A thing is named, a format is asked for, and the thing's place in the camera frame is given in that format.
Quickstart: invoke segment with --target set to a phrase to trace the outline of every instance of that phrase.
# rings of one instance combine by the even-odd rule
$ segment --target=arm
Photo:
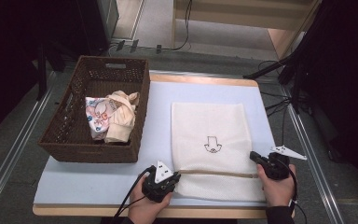
[[[146,176],[144,175],[133,189],[130,195],[130,202],[134,202],[143,198],[145,195],[142,193],[142,184],[145,182]],[[130,206],[128,218],[125,218],[122,224],[152,224],[156,219],[158,213],[170,204],[172,193],[165,196],[161,203],[155,203],[147,198],[134,203]]]
[[[296,167],[293,164],[290,164],[289,168],[296,174]],[[267,200],[268,224],[294,224],[288,206],[295,193],[293,178],[289,176],[280,181],[269,179],[260,164],[257,164],[257,172],[263,183],[264,195]]]

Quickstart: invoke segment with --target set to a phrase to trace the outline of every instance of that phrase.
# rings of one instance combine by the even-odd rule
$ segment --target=brown basket
[[[81,56],[59,108],[38,145],[57,161],[137,162],[145,124],[150,76],[147,60]],[[90,135],[85,97],[140,92],[128,143],[96,143]]]

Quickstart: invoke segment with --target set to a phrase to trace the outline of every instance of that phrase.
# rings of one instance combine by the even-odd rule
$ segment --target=hand
[[[296,167],[293,164],[289,165],[290,170],[296,175]],[[295,194],[295,183],[293,178],[289,175],[284,180],[269,179],[264,172],[263,166],[257,164],[258,176],[263,183],[264,195],[267,200],[267,207],[273,206],[288,206],[290,200]]]
[[[142,184],[145,182],[146,176],[142,176],[138,184],[130,195],[130,202],[134,202],[143,198]],[[170,204],[172,193],[168,193],[161,203],[155,203],[148,198],[144,198],[139,202],[130,206],[128,217],[135,224],[151,224],[156,219],[158,213]]]

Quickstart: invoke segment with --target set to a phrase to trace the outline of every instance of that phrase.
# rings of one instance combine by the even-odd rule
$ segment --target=folded cloth
[[[265,201],[243,105],[172,104],[175,190],[218,201]]]
[[[92,139],[104,139],[109,128],[109,118],[118,107],[119,105],[108,98],[86,97],[86,116]]]
[[[109,129],[104,141],[128,142],[135,124],[135,107],[139,102],[139,92],[127,95],[124,91],[115,91],[106,97],[120,104],[120,107],[109,118]]]

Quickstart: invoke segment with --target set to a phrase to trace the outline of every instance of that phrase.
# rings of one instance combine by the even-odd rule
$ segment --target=wooden table
[[[174,18],[184,20],[189,0],[174,0]],[[192,21],[268,28],[278,58],[306,31],[319,0],[194,0]]]
[[[127,164],[90,164],[58,162],[51,157],[39,181],[34,198],[34,213],[39,216],[113,216],[124,196],[130,189],[136,176],[150,164],[162,160],[173,168],[171,151],[170,116],[171,103],[167,101],[188,99],[205,103],[243,102],[248,125],[251,130],[253,150],[261,155],[269,154],[274,140],[269,128],[266,112],[257,83],[246,79],[206,77],[205,74],[174,74],[170,72],[150,72],[151,85],[144,134],[139,160]],[[184,93],[176,94],[170,85]],[[158,86],[170,92],[160,96]],[[216,97],[225,92],[236,97]],[[181,198],[175,194],[171,205],[165,208],[159,217],[195,217],[195,218],[265,218],[265,202],[213,202]]]

